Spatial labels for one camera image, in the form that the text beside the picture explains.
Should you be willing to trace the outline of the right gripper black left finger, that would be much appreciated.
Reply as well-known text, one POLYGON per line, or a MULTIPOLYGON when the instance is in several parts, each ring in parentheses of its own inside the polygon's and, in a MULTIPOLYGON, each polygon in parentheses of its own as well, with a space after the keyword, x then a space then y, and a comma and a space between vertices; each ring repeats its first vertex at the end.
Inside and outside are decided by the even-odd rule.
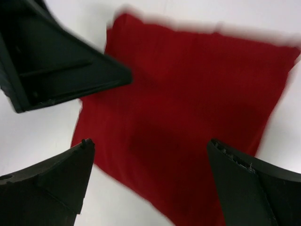
POLYGON ((2 226, 72 226, 81 213, 95 145, 71 149, 0 177, 2 226))

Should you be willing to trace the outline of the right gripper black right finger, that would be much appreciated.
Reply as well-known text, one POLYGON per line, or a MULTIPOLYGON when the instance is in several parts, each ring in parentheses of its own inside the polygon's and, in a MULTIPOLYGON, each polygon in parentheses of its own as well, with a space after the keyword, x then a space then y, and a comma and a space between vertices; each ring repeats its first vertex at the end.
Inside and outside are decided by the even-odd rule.
POLYGON ((207 153, 228 226, 299 226, 301 175, 217 139, 207 153))

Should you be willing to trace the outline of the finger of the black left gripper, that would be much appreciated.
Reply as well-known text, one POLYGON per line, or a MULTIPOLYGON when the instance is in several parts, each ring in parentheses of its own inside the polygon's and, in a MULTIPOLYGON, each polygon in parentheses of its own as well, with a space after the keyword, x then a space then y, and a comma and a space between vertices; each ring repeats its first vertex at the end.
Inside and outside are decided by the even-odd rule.
POLYGON ((64 30, 44 1, 1 1, 0 88, 15 112, 131 82, 128 68, 64 30))

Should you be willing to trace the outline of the red t shirt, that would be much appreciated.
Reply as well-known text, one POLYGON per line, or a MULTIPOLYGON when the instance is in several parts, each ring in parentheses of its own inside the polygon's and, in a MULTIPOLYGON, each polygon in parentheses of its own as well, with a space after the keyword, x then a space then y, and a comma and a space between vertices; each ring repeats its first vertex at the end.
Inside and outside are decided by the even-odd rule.
POLYGON ((177 226, 225 224, 206 145, 255 155, 300 49, 175 31, 124 12, 105 53, 129 85, 83 97, 72 145, 95 144, 95 164, 177 226))

